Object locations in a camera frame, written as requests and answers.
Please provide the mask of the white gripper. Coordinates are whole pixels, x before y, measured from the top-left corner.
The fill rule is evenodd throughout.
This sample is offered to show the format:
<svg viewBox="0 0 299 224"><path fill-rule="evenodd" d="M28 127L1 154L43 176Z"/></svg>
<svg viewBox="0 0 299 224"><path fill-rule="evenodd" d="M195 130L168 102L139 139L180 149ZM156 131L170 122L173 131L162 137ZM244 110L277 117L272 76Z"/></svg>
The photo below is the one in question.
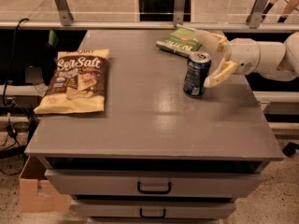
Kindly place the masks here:
<svg viewBox="0 0 299 224"><path fill-rule="evenodd" d="M221 60L217 69L209 75L205 82L205 88L219 85L234 75L248 75L255 70L260 60L260 47L256 41L250 38L235 38L228 42L225 35L218 35L205 30L196 30L195 38L210 52L222 52L227 44L227 58Z"/></svg>

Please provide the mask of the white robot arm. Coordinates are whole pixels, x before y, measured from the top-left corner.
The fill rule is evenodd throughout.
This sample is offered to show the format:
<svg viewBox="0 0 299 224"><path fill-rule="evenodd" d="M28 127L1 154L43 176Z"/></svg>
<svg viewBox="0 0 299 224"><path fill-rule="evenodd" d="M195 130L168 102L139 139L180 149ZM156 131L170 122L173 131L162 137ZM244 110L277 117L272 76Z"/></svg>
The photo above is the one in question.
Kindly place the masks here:
<svg viewBox="0 0 299 224"><path fill-rule="evenodd" d="M221 84L231 75L258 73L276 81L291 81L299 77L299 33L290 35L283 43L255 41L196 30L195 38L210 52L221 52L216 70L204 82L205 88Z"/></svg>

